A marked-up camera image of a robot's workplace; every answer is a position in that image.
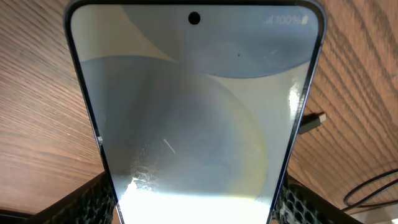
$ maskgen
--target wood grain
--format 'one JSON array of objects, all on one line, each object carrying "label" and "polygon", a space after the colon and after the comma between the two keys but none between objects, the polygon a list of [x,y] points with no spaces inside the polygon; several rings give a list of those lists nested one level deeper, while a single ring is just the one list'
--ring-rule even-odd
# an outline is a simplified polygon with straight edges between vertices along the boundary
[{"label": "wood grain", "polygon": [[[63,34],[67,2],[0,0],[3,209],[37,213],[103,171]],[[398,1],[322,4],[329,26],[305,112],[328,119],[298,137],[289,173],[343,208],[353,187],[398,168]],[[391,199],[397,187],[373,202]]]}]

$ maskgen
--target cable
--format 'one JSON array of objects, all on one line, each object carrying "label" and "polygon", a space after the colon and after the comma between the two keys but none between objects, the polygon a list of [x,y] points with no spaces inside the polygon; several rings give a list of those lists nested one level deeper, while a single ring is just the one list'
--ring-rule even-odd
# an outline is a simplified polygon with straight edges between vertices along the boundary
[{"label": "cable", "polygon": [[389,189],[390,187],[394,186],[396,183],[398,183],[398,179],[397,180],[393,180],[392,182],[389,182],[388,184],[382,186],[381,188],[375,190],[374,192],[372,192],[371,194],[369,194],[368,196],[366,196],[365,198],[361,199],[360,201],[354,203],[354,204],[350,204],[348,203],[349,198],[351,198],[357,191],[361,190],[362,188],[366,187],[367,185],[381,179],[381,178],[385,178],[388,177],[392,174],[396,174],[398,173],[398,169],[394,169],[394,170],[390,170],[389,172],[385,172],[381,175],[378,175],[376,177],[373,177],[372,179],[369,179],[365,182],[363,182],[362,184],[359,184],[357,187],[355,187],[352,191],[348,192],[348,194],[346,194],[346,196],[344,197],[344,204],[347,205],[346,208],[343,208],[342,211],[343,212],[347,212],[348,210],[351,210],[353,208],[371,208],[371,207],[383,207],[383,206],[387,206],[387,205],[393,205],[398,203],[398,200],[392,200],[390,202],[381,202],[381,203],[373,203],[373,204],[368,204],[368,205],[364,205],[364,203],[366,203],[368,200],[371,200],[373,197],[375,197],[376,195],[378,195],[379,193]]}]

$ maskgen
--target smartphone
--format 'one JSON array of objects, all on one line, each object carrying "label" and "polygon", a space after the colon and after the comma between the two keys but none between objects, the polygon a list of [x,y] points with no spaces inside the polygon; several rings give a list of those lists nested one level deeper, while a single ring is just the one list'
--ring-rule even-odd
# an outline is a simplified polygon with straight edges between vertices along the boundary
[{"label": "smartphone", "polygon": [[267,223],[325,37],[313,1],[77,1],[65,33],[121,223]]}]

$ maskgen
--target phone bezel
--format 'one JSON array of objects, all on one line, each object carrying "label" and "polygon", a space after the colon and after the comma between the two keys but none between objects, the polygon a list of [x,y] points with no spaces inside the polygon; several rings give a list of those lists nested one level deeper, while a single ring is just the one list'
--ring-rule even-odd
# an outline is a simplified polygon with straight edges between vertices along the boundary
[{"label": "phone bezel", "polygon": [[304,112],[304,107],[307,102],[309,90],[313,81],[313,77],[316,71],[316,66],[318,64],[318,59],[321,54],[321,49],[322,49],[322,44],[325,39],[325,34],[326,34],[326,26],[327,26],[327,21],[326,21],[326,13],[321,7],[319,3],[317,3],[314,0],[135,0],[135,1],[129,1],[129,0],[75,0],[72,1],[66,8],[64,17],[63,17],[63,26],[65,30],[65,35],[67,38],[68,46],[70,49],[70,53],[72,55],[72,60],[73,64],[76,70],[76,74],[78,77],[78,81],[80,84],[81,92],[83,93],[83,98],[85,100],[85,105],[87,108],[88,116],[90,118],[91,122],[91,127],[93,128],[94,132],[94,137],[95,141],[97,143],[99,153],[101,155],[101,159],[104,165],[105,172],[111,181],[111,186],[112,186],[112,191],[113,194],[115,195],[115,200],[116,200],[116,207],[117,207],[117,212],[119,215],[120,222],[123,224],[123,215],[120,210],[120,206],[118,204],[118,199],[116,197],[116,191],[114,189],[112,177],[108,168],[108,163],[106,161],[104,149],[102,145],[98,142],[98,128],[96,125],[93,109],[91,107],[90,103],[90,97],[88,96],[88,91],[86,88],[85,80],[83,77],[83,72],[80,67],[80,61],[78,59],[77,51],[75,48],[75,43],[73,41],[72,37],[72,30],[71,30],[71,19],[73,13],[82,6],[88,5],[88,4],[118,4],[118,5],[123,5],[123,4],[163,4],[163,5],[259,5],[259,6],[303,6],[315,13],[318,19],[318,36],[317,40],[315,42],[314,50],[311,56],[311,61],[310,61],[310,66],[308,68],[308,73],[307,77],[305,79],[305,83],[303,86],[303,92],[300,98],[300,104],[298,106],[297,114],[295,117],[295,121],[293,124],[293,128],[290,134],[290,139],[289,143],[287,145],[284,161],[282,163],[282,168],[280,170],[278,182],[277,182],[277,187],[275,189],[274,197],[272,199],[270,211],[268,214],[267,222],[269,222],[271,218],[271,211],[275,207],[276,200],[278,198],[280,188],[282,187],[282,182],[286,174],[286,169],[287,165],[290,159],[290,156],[293,151],[293,146],[295,142],[295,138],[297,137],[297,132],[299,130],[299,124],[301,122],[301,118]]}]

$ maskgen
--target wooden table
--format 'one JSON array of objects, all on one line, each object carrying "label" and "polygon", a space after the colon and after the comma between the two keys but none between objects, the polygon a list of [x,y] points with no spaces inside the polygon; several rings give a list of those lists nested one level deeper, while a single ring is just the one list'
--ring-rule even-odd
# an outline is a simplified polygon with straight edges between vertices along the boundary
[{"label": "wooden table", "polygon": [[[37,213],[103,171],[63,34],[67,2],[0,1],[3,209]],[[306,113],[328,120],[298,137],[289,173],[343,208],[353,187],[398,168],[398,1],[322,4],[328,33]],[[373,202],[391,199],[397,187]]]}]

